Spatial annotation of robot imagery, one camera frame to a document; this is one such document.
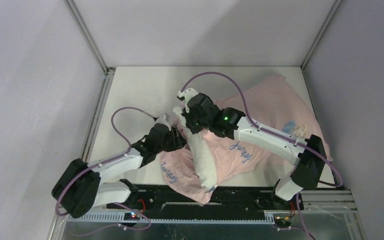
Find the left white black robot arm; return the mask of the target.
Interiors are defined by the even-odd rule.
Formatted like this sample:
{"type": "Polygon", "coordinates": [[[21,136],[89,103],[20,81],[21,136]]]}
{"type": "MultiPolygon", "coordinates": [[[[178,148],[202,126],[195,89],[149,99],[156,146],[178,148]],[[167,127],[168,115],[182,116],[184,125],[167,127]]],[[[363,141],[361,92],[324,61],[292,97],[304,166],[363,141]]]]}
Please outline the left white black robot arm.
{"type": "Polygon", "coordinates": [[[135,186],[126,179],[115,177],[130,170],[140,169],[153,162],[162,152],[182,149],[187,140],[175,126],[156,123],[142,139],[133,143],[125,152],[99,161],[85,163],[73,160],[51,191],[58,207],[77,219],[92,208],[111,203],[121,203],[133,208],[138,202],[135,186]]]}

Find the white pillow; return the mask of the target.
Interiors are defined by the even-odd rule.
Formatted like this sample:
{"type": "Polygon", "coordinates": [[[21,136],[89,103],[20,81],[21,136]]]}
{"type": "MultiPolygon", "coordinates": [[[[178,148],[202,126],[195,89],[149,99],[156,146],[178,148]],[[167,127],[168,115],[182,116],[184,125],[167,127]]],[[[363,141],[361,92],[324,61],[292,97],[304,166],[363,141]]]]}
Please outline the white pillow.
{"type": "Polygon", "coordinates": [[[218,186],[218,176],[216,160],[210,151],[210,147],[201,133],[192,133],[192,131],[187,128],[187,121],[186,118],[182,116],[181,107],[175,106],[173,112],[178,117],[182,135],[186,137],[200,185],[206,192],[211,192],[218,186]]]}

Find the pink and blue pillowcase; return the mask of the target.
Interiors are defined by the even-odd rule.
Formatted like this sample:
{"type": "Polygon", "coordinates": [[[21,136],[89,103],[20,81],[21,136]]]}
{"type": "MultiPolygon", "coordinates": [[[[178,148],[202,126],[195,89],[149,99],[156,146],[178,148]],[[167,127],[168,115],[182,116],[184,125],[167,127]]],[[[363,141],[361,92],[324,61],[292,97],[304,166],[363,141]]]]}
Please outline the pink and blue pillowcase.
{"type": "MultiPolygon", "coordinates": [[[[217,102],[221,108],[248,110],[258,125],[277,130],[287,137],[308,139],[322,137],[322,130],[313,111],[287,83],[283,75],[272,75],[246,90],[217,102]]],[[[182,125],[175,125],[188,144],[182,149],[163,152],[160,167],[163,181],[174,191],[201,204],[210,201],[213,190],[223,181],[263,166],[263,175],[273,165],[282,165],[287,158],[279,137],[265,135],[265,140],[253,144],[216,136],[207,129],[191,134],[182,125]]]]}

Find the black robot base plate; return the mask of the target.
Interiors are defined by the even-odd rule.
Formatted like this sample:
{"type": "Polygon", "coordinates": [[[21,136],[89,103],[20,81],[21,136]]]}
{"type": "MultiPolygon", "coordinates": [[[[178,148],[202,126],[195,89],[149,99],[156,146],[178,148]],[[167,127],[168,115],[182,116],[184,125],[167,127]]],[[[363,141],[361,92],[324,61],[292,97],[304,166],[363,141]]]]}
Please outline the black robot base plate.
{"type": "Polygon", "coordinates": [[[124,205],[143,210],[151,218],[259,220],[270,211],[293,217],[304,209],[301,195],[286,201],[277,197],[271,187],[221,186],[209,193],[207,202],[194,200],[167,185],[135,187],[124,205]]]}

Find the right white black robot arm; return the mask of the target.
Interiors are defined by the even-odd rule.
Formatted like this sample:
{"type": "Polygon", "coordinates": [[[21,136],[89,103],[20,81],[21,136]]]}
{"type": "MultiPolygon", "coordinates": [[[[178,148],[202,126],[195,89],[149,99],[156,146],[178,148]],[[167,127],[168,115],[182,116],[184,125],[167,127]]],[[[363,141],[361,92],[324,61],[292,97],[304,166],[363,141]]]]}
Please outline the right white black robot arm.
{"type": "Polygon", "coordinates": [[[219,138],[246,142],[278,155],[293,165],[293,169],[278,180],[271,204],[284,209],[298,192],[315,190],[327,162],[323,141],[316,135],[310,138],[288,135],[266,126],[232,107],[220,109],[209,96],[193,88],[177,93],[183,107],[176,113],[187,135],[197,175],[203,186],[209,188],[217,182],[217,169],[213,153],[201,132],[208,130],[219,138]]]}

